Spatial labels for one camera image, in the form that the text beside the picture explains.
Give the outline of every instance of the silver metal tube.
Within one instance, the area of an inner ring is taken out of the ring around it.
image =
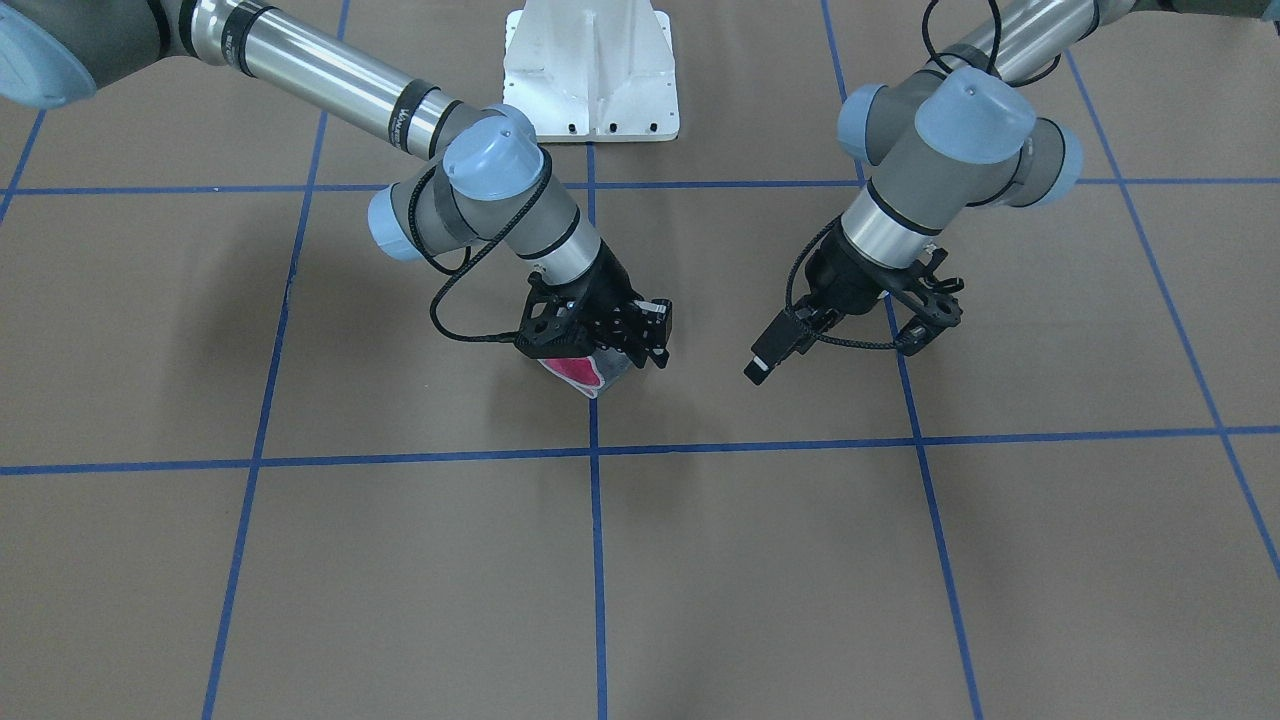
[[[1133,0],[1020,0],[1000,12],[1000,50],[996,72],[1006,82],[1029,78],[1053,58],[1096,29],[1115,22],[1133,6]],[[989,55],[996,38],[988,20],[959,42]],[[947,56],[955,68],[963,61]],[[936,67],[929,63],[927,67]]]
[[[906,268],[933,241],[886,215],[865,190],[840,217],[840,223],[845,240],[864,258],[884,268]]]
[[[582,218],[564,245],[557,247],[545,258],[525,260],[532,270],[543,274],[547,284],[557,286],[576,281],[591,269],[595,256],[600,254],[600,233]]]
[[[202,0],[197,5],[192,44],[201,60],[228,64],[224,55],[228,51],[224,47],[227,20],[243,4],[239,0]],[[275,8],[252,22],[241,51],[253,77],[389,142],[392,113],[401,94],[415,79]],[[431,159],[431,138],[453,102],[453,97],[436,88],[412,110],[406,143],[410,154]],[[467,114],[474,115],[475,110]],[[434,147],[436,152],[443,149],[440,142]]]

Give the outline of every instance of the blue tape line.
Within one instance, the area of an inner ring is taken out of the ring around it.
[[[1226,450],[1226,459],[1231,462],[1231,471],[1235,473],[1235,482],[1240,486],[1244,505],[1248,506],[1249,515],[1253,516],[1253,525],[1258,529],[1258,534],[1262,536],[1262,547],[1266,548],[1267,557],[1271,559],[1271,569],[1275,570],[1276,579],[1280,580],[1280,552],[1276,551],[1275,539],[1271,537],[1271,530],[1267,529],[1266,519],[1262,518],[1262,510],[1253,496],[1253,488],[1249,487],[1249,480],[1244,477],[1244,466],[1240,465],[1240,459],[1236,457],[1235,447],[1226,433],[1222,433],[1222,447]]]
[[[1275,436],[1280,425],[1235,425],[1225,428],[1231,436]],[[1216,428],[1155,428],[1144,430],[1085,430],[1060,433],[1009,433],[982,436],[922,437],[925,446],[975,446],[1033,442],[1103,442],[1116,439],[1153,439],[1179,437],[1216,437]],[[689,445],[620,445],[599,447],[602,457],[631,455],[677,455],[717,452],[788,452],[809,450],[860,450],[874,447],[911,447],[914,438],[859,438],[776,442],[730,442]],[[260,468],[328,468],[346,465],[393,465],[417,462],[480,462],[502,460],[543,460],[553,457],[589,457],[590,447],[554,447],[529,450],[477,450],[453,452],[404,452],[390,455],[320,455],[264,457]],[[247,469],[252,459],[230,460],[159,460],[138,462],[84,462],[63,465],[9,465],[0,466],[0,477],[19,475],[83,475],[100,473],[152,473],[163,470],[224,470]]]
[[[15,195],[205,195],[239,192],[303,192],[305,184],[192,184],[164,187],[24,187]]]
[[[827,26],[827,49],[831,50],[831,64],[836,69],[836,88],[840,91],[840,101],[849,99],[845,88],[845,69],[840,61],[840,47],[836,46],[836,28],[831,23],[831,3],[822,0],[822,22]]]
[[[393,455],[325,455],[312,457],[266,457],[262,468],[332,468],[342,465],[398,465],[415,462],[477,462],[489,460],[544,460],[548,457],[586,457],[585,447],[550,450],[490,450],[462,452],[404,452]]]
[[[241,518],[236,527],[236,546],[232,550],[232,566],[227,573],[227,592],[223,594],[223,612],[218,620],[218,639],[214,641],[214,660],[209,667],[209,685],[205,688],[205,706],[201,720],[212,720],[214,703],[218,700],[218,682],[223,675],[223,657],[227,655],[227,637],[232,628],[232,610],[236,607],[236,589],[239,587],[239,568],[244,557],[244,539],[248,537],[248,520],[253,512],[253,495],[257,491],[257,466],[250,468],[248,482],[244,484],[244,500],[241,502]]]
[[[5,191],[4,200],[0,200],[0,225],[4,224],[5,215],[9,214],[9,205],[13,204],[18,183],[22,181],[22,173],[27,172],[27,161],[31,160],[31,151],[36,147],[36,138],[40,136],[40,128],[44,124],[45,110],[41,110],[36,113],[36,119],[31,123],[31,132],[27,133],[27,143],[22,146],[22,155],[18,156],[18,167],[13,169],[13,177],[9,178],[9,187]]]
[[[595,143],[586,143],[586,218],[595,224]],[[588,401],[588,450],[591,459],[591,565],[595,580],[595,716],[609,717],[609,662],[605,648],[604,520],[600,502],[600,413]]]
[[[342,0],[338,14],[337,37],[342,40],[347,28],[351,0]],[[262,391],[262,410],[259,415],[257,433],[253,439],[252,466],[244,483],[244,501],[241,506],[239,525],[236,529],[236,548],[232,552],[232,565],[227,574],[227,593],[223,597],[223,614],[218,623],[218,639],[214,643],[214,657],[209,667],[209,685],[205,689],[202,720],[212,720],[214,706],[218,702],[218,683],[221,679],[223,659],[227,653],[227,638],[230,633],[232,611],[236,606],[236,589],[239,585],[241,561],[244,556],[244,541],[248,537],[248,523],[253,512],[253,497],[257,492],[257,475],[261,466],[262,450],[266,445],[266,428],[271,418],[271,402],[275,398],[275,382],[280,372],[280,357],[284,351],[284,336],[289,325],[289,295],[298,274],[298,258],[302,255],[302,242],[306,238],[307,220],[311,215],[311,199],[315,195],[316,177],[320,173],[320,154],[324,150],[325,128],[329,114],[320,113],[316,123],[315,143],[311,149],[311,167],[307,172],[306,192],[302,196],[302,209],[298,213],[298,229],[293,237],[293,254],[289,256],[289,273],[284,281],[284,297],[280,300],[280,318],[275,329],[275,343],[271,348],[271,365],[266,373],[266,388]]]
[[[867,438],[867,439],[815,439],[780,442],[726,442],[690,445],[622,445],[602,447],[605,457],[621,455],[677,455],[701,452],[773,452],[791,450],[852,450],[865,447],[910,447],[911,438]]]
[[[151,462],[78,462],[72,465],[0,466],[0,478],[20,475],[88,475],[106,473],[155,473],[164,470],[242,470],[252,461],[243,460],[160,460]]]
[[[1280,178],[1123,178],[1124,184],[1280,184]]]
[[[1174,322],[1174,328],[1178,331],[1178,340],[1183,343],[1183,351],[1187,354],[1187,360],[1192,365],[1192,373],[1196,375],[1196,382],[1199,384],[1201,395],[1204,397],[1204,405],[1208,407],[1210,416],[1213,419],[1213,427],[1217,429],[1222,441],[1222,450],[1226,451],[1228,460],[1231,462],[1231,470],[1235,473],[1235,482],[1240,486],[1242,495],[1244,495],[1244,502],[1249,509],[1249,515],[1253,516],[1253,524],[1257,528],[1258,536],[1262,538],[1262,544],[1271,560],[1271,568],[1275,570],[1276,578],[1280,579],[1280,552],[1276,551],[1275,541],[1271,538],[1271,532],[1267,529],[1266,520],[1262,518],[1262,512],[1258,511],[1257,501],[1253,497],[1253,489],[1249,487],[1249,480],[1244,475],[1244,468],[1240,466],[1240,462],[1235,456],[1235,447],[1231,445],[1231,436],[1226,432],[1226,425],[1222,423],[1222,415],[1217,410],[1217,402],[1213,401],[1213,393],[1210,392],[1208,382],[1204,379],[1204,373],[1201,368],[1199,360],[1196,357],[1196,350],[1192,347],[1187,327],[1183,324],[1181,315],[1178,313],[1174,296],[1169,290],[1169,284],[1165,282],[1165,274],[1160,269],[1160,263],[1156,260],[1156,252],[1151,246],[1149,238],[1147,237],[1147,231],[1142,224],[1142,218],[1138,215],[1138,208],[1133,201],[1133,195],[1129,192],[1124,174],[1120,172],[1120,163],[1116,161],[1115,152],[1111,151],[1111,142],[1107,140],[1106,131],[1102,128],[1102,120],[1100,119],[1097,109],[1093,105],[1093,100],[1089,97],[1089,91],[1084,86],[1084,77],[1080,74],[1080,68],[1076,65],[1075,58],[1071,55],[1070,50],[1068,50],[1065,55],[1068,65],[1071,68],[1071,74],[1075,76],[1075,85],[1080,88],[1080,96],[1084,99],[1084,106],[1089,110],[1089,118],[1093,120],[1093,127],[1098,132],[1098,140],[1102,142],[1102,151],[1107,156],[1107,163],[1111,164],[1111,172],[1115,174],[1116,179],[1120,181],[1120,193],[1124,196],[1125,206],[1129,209],[1129,218],[1133,220],[1133,227],[1138,232],[1138,240],[1142,243],[1142,250],[1147,255],[1147,264],[1151,265],[1151,272],[1156,277],[1156,284],[1160,287],[1160,295],[1165,300],[1165,309],[1169,311],[1169,316]]]
[[[1280,184],[1280,178],[1125,178],[1125,184]],[[763,181],[652,181],[596,182],[595,190],[717,190],[717,188],[786,188],[786,187],[863,187],[863,179],[763,179]],[[1120,184],[1116,178],[1080,178],[1076,184]],[[329,183],[317,184],[314,192],[378,192],[385,184]],[[590,183],[567,182],[568,190],[589,190]],[[0,196],[19,195],[202,195],[238,192],[305,192],[305,184],[193,184],[143,187],[22,187],[0,190]]]
[[[600,500],[600,416],[596,401],[588,404],[591,445],[591,559],[595,577],[595,716],[609,717],[609,670],[604,594],[604,510]]]
[[[1009,445],[1023,442],[1092,442],[1111,439],[1151,439],[1171,437],[1216,437],[1216,428],[1157,428],[1149,430],[1087,430],[1065,433],[1010,433],[989,436],[940,436],[920,438],[927,446]]]
[[[1280,433],[1280,425],[1234,425],[1226,428],[1231,436],[1271,436]]]
[[[896,337],[899,332],[897,316],[890,297],[884,299],[884,314],[888,318],[890,333]],[[947,589],[947,605],[951,607],[951,624],[955,628],[960,664],[964,666],[965,687],[969,689],[969,707],[974,720],[982,720],[982,697],[978,694],[978,679],[973,670],[973,656],[969,653],[969,634],[965,632],[964,612],[960,610],[960,593],[956,591],[955,574],[951,570],[951,552],[947,550],[947,537],[942,529],[942,512],[933,491],[933,473],[929,470],[929,457],[923,442],[924,436],[920,432],[920,416],[915,407],[915,392],[911,389],[911,374],[906,369],[906,357],[901,352],[893,355],[897,357],[897,373],[902,383],[902,397],[906,401],[906,415],[911,423],[911,445],[915,446],[915,459],[920,465],[920,482],[924,484],[924,498],[929,506],[929,521],[933,525],[933,543],[938,550],[938,565],[942,569],[942,582]]]
[[[836,69],[836,88],[840,91],[840,101],[844,104],[845,100],[849,100],[849,90],[845,86],[845,68],[840,60],[840,46],[836,42],[836,26],[831,22],[829,0],[822,0],[822,22],[827,26],[827,49],[831,51],[831,64]],[[863,161],[858,158],[854,158],[854,169],[858,173],[858,182],[867,182],[867,172],[863,168]]]

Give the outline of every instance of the light blue joint cap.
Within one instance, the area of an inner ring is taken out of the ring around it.
[[[506,200],[538,182],[543,151],[518,120],[492,115],[449,143],[443,167],[449,184],[462,195],[472,200]]]
[[[1057,126],[1057,129],[1062,133],[1062,169],[1057,172],[1057,179],[1053,181],[1053,186],[1048,188],[1044,197],[1032,202],[1028,208],[1048,205],[1062,197],[1075,187],[1076,181],[1080,179],[1080,173],[1084,172],[1084,147],[1080,146],[1080,138],[1075,137],[1074,132],[1062,126]]]
[[[379,190],[374,199],[369,201],[369,233],[374,236],[374,242],[383,252],[392,258],[408,261],[421,260],[422,254],[413,247],[413,242],[404,234],[396,219],[396,208],[392,205],[392,187]]]
[[[529,119],[529,115],[520,111],[520,108],[499,102],[497,105],[489,105],[488,108],[485,108],[485,110],[494,110],[497,113],[507,115],[517,126],[520,126],[520,128],[529,137],[529,140],[538,142],[538,128],[534,127],[534,122]]]
[[[849,96],[849,100],[845,100],[845,105],[840,109],[840,117],[836,119],[836,140],[840,141],[840,146],[850,156],[863,163],[872,161],[867,152],[867,122],[872,117],[872,102],[876,101],[876,94],[884,87],[888,86],[864,85],[859,87]]]
[[[67,46],[0,3],[0,95],[50,110],[95,92],[93,76]]]
[[[1034,127],[1032,104],[977,68],[947,76],[915,113],[915,131],[929,147],[972,165],[1012,158]]]

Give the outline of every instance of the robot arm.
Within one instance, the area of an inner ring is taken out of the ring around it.
[[[837,132],[846,152],[877,168],[874,177],[796,261],[786,306],[751,346],[748,378],[763,383],[792,352],[818,341],[914,355],[957,325],[955,293],[964,283],[934,275],[946,258],[936,238],[964,208],[1051,202],[1083,168],[1075,136],[1037,118],[1015,88],[1034,82],[1034,73],[1098,27],[1139,9],[1260,18],[1277,4],[1018,0],[941,53],[929,47],[931,59],[901,85],[858,88],[841,109]],[[792,302],[795,273],[815,246],[805,266],[809,293]],[[845,315],[870,311],[886,293],[914,313],[892,342],[824,334]]]
[[[92,96],[172,55],[280,87],[428,161],[370,205],[370,229],[390,256],[504,241],[529,264],[521,328],[499,341],[540,360],[667,363],[671,304],[632,290],[515,108],[467,105],[259,0],[5,0],[0,38],[0,94],[40,108]]]

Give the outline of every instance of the white metal mount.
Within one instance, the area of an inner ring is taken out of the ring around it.
[[[649,0],[527,0],[507,17],[503,102],[543,142],[680,132],[671,18]]]

